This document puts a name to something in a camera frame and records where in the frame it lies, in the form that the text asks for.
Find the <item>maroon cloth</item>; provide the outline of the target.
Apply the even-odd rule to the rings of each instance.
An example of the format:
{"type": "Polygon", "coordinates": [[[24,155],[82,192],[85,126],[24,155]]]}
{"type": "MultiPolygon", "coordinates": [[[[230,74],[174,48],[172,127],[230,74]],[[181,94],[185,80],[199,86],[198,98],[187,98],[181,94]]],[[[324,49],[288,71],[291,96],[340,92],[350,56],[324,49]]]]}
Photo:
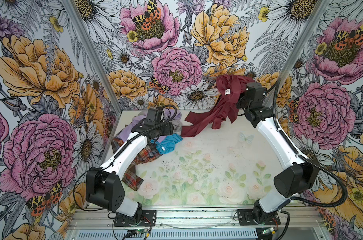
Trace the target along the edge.
{"type": "Polygon", "coordinates": [[[236,104],[240,95],[245,92],[247,84],[253,82],[251,77],[246,76],[223,75],[218,77],[216,81],[220,93],[218,101],[209,112],[190,112],[185,121],[191,125],[183,126],[181,136],[183,138],[195,137],[209,124],[212,124],[213,130],[217,130],[226,119],[230,119],[233,123],[238,117],[239,109],[236,104]]]}

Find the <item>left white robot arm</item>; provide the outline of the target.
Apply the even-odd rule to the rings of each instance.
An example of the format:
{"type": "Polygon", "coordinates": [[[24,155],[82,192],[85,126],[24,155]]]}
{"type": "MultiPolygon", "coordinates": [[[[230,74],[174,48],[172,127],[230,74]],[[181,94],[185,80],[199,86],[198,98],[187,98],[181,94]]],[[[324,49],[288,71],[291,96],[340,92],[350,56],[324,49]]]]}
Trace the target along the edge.
{"type": "Polygon", "coordinates": [[[177,115],[177,108],[165,105],[149,109],[145,119],[131,129],[126,142],[99,168],[86,172],[86,201],[102,209],[122,216],[129,225],[138,225],[144,219],[142,206],[125,196],[122,178],[148,142],[160,136],[170,136],[174,127],[171,121],[177,115]]]}

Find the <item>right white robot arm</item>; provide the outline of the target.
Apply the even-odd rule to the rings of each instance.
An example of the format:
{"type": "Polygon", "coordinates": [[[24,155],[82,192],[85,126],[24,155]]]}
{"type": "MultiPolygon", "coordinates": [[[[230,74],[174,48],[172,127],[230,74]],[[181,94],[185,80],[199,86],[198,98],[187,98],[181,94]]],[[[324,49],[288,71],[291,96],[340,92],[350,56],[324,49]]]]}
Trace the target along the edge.
{"type": "Polygon", "coordinates": [[[257,224],[268,222],[295,195],[311,188],[319,172],[300,159],[301,152],[273,117],[272,109],[263,105],[266,92],[261,84],[248,83],[237,103],[237,108],[244,110],[246,118],[267,140],[283,169],[274,177],[274,186],[268,194],[254,204],[252,214],[257,224]]]}

